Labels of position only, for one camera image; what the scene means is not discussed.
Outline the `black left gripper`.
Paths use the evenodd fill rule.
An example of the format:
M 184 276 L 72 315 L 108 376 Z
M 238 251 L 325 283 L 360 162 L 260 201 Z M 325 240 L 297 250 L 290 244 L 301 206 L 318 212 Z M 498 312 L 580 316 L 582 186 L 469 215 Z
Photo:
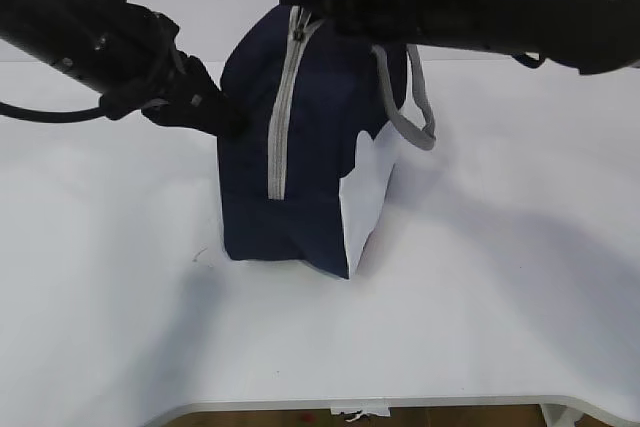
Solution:
M 238 137 L 249 120 L 215 84 L 200 59 L 175 44 L 179 27 L 163 14 L 123 1 L 94 3 L 94 45 L 110 75 L 94 110 L 120 120 L 139 110 L 161 127 Z

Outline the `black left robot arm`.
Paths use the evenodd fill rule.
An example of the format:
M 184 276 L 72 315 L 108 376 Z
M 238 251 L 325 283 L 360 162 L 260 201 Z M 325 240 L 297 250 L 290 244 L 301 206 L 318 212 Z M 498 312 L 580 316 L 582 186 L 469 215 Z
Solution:
M 248 120 L 195 56 L 178 25 L 129 0 L 1 0 L 1 38 L 99 93 L 96 107 L 48 112 L 2 104 L 5 117 L 70 124 L 139 111 L 162 127 L 235 138 Z

